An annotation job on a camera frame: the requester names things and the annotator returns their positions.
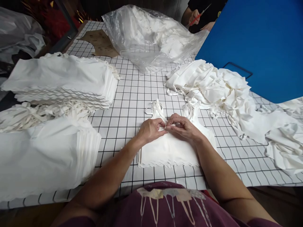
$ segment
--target white grid mat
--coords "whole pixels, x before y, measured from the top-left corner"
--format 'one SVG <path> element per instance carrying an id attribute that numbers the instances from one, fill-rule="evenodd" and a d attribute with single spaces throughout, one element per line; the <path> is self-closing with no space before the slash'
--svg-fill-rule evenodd
<path id="1" fill-rule="evenodd" d="M 86 31 L 99 29 L 106 32 L 103 22 L 89 21 L 80 32 L 79 37 L 83 36 Z M 67 51 L 68 54 L 78 57 L 93 57 L 92 52 L 94 52 L 94 48 L 90 43 L 78 40 L 75 40 Z M 163 104 L 166 117 L 170 117 L 173 113 L 181 115 L 181 109 L 185 104 L 183 96 L 168 96 L 166 94 L 165 75 L 173 66 L 156 74 L 143 75 L 139 74 L 131 61 L 121 56 L 113 59 L 110 57 L 98 58 L 114 65 L 122 79 L 118 83 L 115 100 L 110 109 L 98 110 L 91 117 L 92 126 L 102 136 L 96 171 L 117 154 L 138 132 L 143 121 L 151 117 L 151 115 L 145 114 L 144 110 L 150 106 L 152 100 L 159 99 Z M 185 63 L 193 61 L 194 58 L 195 55 L 192 55 Z M 277 107 L 252 92 L 250 94 L 257 104 L 265 105 L 270 109 Z M 256 143 L 251 139 L 240 140 L 224 115 L 213 120 L 209 117 L 208 110 L 201 110 L 199 121 L 214 132 L 219 154 L 247 187 L 303 185 L 303 173 L 289 177 L 283 171 L 277 170 L 273 160 L 264 155 L 266 145 Z M 142 169 L 137 167 L 136 160 L 135 158 L 129 167 L 116 196 L 130 194 L 143 185 L 163 180 L 182 184 L 189 189 L 202 190 L 208 187 L 200 167 L 175 166 L 173 168 L 149 167 Z M 75 196 L 81 187 L 2 202 L 0 209 L 68 201 Z"/>

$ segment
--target black line grid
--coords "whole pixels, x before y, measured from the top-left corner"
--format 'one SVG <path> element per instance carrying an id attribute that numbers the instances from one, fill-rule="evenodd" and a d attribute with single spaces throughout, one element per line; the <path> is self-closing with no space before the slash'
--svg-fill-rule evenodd
<path id="1" fill-rule="evenodd" d="M 86 31 L 99 29 L 103 29 L 106 33 L 103 22 L 89 21 L 78 38 L 82 37 Z M 148 47 L 144 51 L 153 50 L 153 48 Z M 92 52 L 94 52 L 94 47 L 90 43 L 76 39 L 67 51 L 68 54 L 78 57 L 97 57 L 93 56 Z M 195 57 L 195 54 L 191 55 L 184 61 L 184 64 L 193 61 Z M 175 65 L 154 74 L 141 74 L 131 61 L 121 56 L 97 58 L 114 65 L 121 80 L 110 108 L 106 111 L 97 110 L 90 118 L 92 126 L 102 136 L 95 171 L 108 162 L 135 136 L 143 121 L 152 117 L 145 113 L 145 108 L 150 106 L 151 101 L 159 99 L 163 104 L 166 117 L 170 117 L 173 113 L 181 115 L 181 109 L 185 104 L 184 96 L 168 96 L 166 94 L 165 75 L 176 67 Z M 253 92 L 250 92 L 250 95 L 257 105 L 261 104 L 269 109 L 277 108 L 276 104 Z M 209 110 L 201 110 L 198 118 L 202 125 L 214 132 L 218 153 L 247 187 L 260 185 L 303 186 L 303 173 L 290 177 L 277 169 L 274 161 L 264 155 L 267 144 L 259 144 L 252 139 L 240 140 L 225 115 L 221 114 L 217 119 L 212 119 Z M 135 157 L 116 196 L 130 194 L 143 185 L 162 180 L 179 183 L 189 189 L 207 189 L 206 179 L 200 167 L 174 166 L 166 168 L 159 166 L 142 169 L 138 168 L 137 157 Z M 69 201 L 82 186 L 71 190 L 31 195 L 25 199 L 1 202 L 0 209 Z"/>

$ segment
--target blue panel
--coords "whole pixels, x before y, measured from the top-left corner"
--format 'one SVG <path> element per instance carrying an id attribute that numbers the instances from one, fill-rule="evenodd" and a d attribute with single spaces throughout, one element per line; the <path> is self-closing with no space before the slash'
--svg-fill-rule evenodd
<path id="1" fill-rule="evenodd" d="M 302 54 L 303 0 L 228 0 L 196 60 L 252 72 L 251 90 L 281 103 L 303 96 Z"/>

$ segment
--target hand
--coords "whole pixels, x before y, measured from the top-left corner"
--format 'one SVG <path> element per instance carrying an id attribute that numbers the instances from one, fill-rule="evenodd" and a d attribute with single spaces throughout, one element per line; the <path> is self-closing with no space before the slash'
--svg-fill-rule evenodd
<path id="1" fill-rule="evenodd" d="M 177 113 L 171 115 L 165 130 L 168 132 L 176 132 L 193 141 L 199 141 L 206 138 L 186 117 L 182 117 Z"/>
<path id="2" fill-rule="evenodd" d="M 202 30 L 211 31 L 211 29 L 212 29 L 212 27 L 214 26 L 214 24 L 215 24 L 215 21 L 209 22 L 207 25 L 205 25 L 203 28 L 201 28 L 200 31 L 202 31 Z"/>
<path id="3" fill-rule="evenodd" d="M 189 18 L 188 23 L 190 24 L 198 15 L 199 15 L 199 11 L 198 11 L 197 9 L 195 9 L 195 10 L 192 12 L 191 17 Z M 199 21 L 200 21 L 200 18 L 197 18 L 197 20 L 195 20 L 195 22 L 194 22 L 193 24 L 198 24 Z"/>
<path id="4" fill-rule="evenodd" d="M 159 131 L 160 126 L 163 128 L 165 127 L 165 123 L 161 118 L 147 119 L 142 123 L 136 138 L 138 138 L 144 146 L 167 133 L 165 130 Z"/>

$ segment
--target brown paper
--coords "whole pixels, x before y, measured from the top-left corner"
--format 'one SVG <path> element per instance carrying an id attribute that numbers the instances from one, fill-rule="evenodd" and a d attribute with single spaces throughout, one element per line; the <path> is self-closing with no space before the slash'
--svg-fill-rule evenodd
<path id="1" fill-rule="evenodd" d="M 108 56 L 113 58 L 119 55 L 103 30 L 86 32 L 79 40 L 91 43 L 95 48 L 95 52 L 93 53 L 95 56 Z"/>

